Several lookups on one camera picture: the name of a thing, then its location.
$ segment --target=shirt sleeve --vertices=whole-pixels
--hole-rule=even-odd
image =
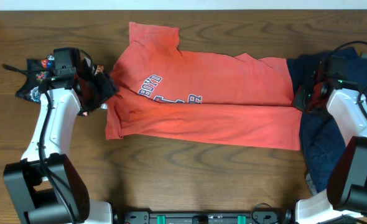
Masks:
[[[138,42],[142,45],[158,45],[177,48],[179,28],[129,23],[129,44]]]

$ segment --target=wooden tabletop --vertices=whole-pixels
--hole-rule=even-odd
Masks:
[[[128,46],[128,22],[180,28],[180,50],[255,58],[296,57],[367,40],[367,11],[48,11],[0,12],[0,223],[17,223],[2,172],[18,162],[39,106],[14,96],[26,58],[85,49],[110,70]],[[299,151],[202,144],[133,135],[105,140],[106,111],[78,117],[70,159],[90,197],[119,210],[250,210],[308,198]]]

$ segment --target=blue jeans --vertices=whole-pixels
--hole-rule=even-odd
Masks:
[[[300,85],[312,89],[312,74],[318,70],[319,63],[326,54],[327,52],[303,55],[287,60],[294,93]],[[364,87],[367,84],[367,59],[359,58],[353,48],[341,50],[337,55],[349,60],[346,79]],[[311,179],[317,192],[321,192],[327,188],[330,175],[345,151],[344,139],[334,119],[324,120],[304,113],[301,118],[300,140]]]

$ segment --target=red t-shirt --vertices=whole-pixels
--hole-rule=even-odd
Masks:
[[[178,44],[178,28],[129,23],[129,47],[110,73],[119,93],[107,102],[107,139],[145,134],[299,150],[301,112],[290,106],[285,59]]]

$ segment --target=clothing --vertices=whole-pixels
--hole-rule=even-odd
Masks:
[[[288,59],[287,64],[294,91],[300,85],[312,87],[312,74],[328,52],[317,55],[303,55],[298,59]],[[339,51],[336,55],[348,60],[346,79],[364,87],[367,84],[367,59],[359,58],[354,48]],[[317,116],[303,114],[300,140],[310,176],[317,192],[327,188],[333,169],[345,151],[345,143],[334,119],[324,120]]]
[[[178,44],[178,28],[129,23],[129,47],[110,73],[120,91],[107,102],[107,139],[145,134],[299,150],[301,112],[290,106],[285,59]]]

